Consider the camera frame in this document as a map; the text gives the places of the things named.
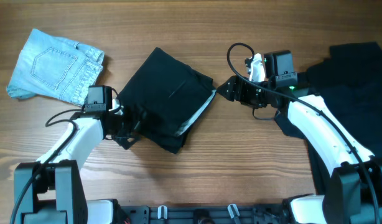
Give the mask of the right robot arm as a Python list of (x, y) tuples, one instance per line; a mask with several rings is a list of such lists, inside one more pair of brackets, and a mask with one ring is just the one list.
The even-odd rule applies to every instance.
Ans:
[(277, 223), (382, 223), (382, 158), (362, 146), (296, 72), (288, 50), (253, 54), (246, 75), (235, 72), (218, 92), (252, 109), (272, 106), (299, 130), (330, 178), (323, 195), (285, 199), (279, 209), (257, 210)]

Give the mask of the black shorts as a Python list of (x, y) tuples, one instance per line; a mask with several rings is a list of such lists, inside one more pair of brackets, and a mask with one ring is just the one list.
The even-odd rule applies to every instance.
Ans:
[(135, 132), (176, 154), (215, 94), (212, 78), (155, 48), (118, 98)]

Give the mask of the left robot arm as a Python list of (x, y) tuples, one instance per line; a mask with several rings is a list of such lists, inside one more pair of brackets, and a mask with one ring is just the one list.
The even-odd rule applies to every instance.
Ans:
[(139, 138), (130, 127), (114, 88), (92, 85), (85, 104), (65, 120), (68, 129), (35, 162), (14, 171), (14, 208), (11, 223), (130, 223), (131, 216), (116, 199), (90, 200), (80, 169), (101, 141), (129, 149)]

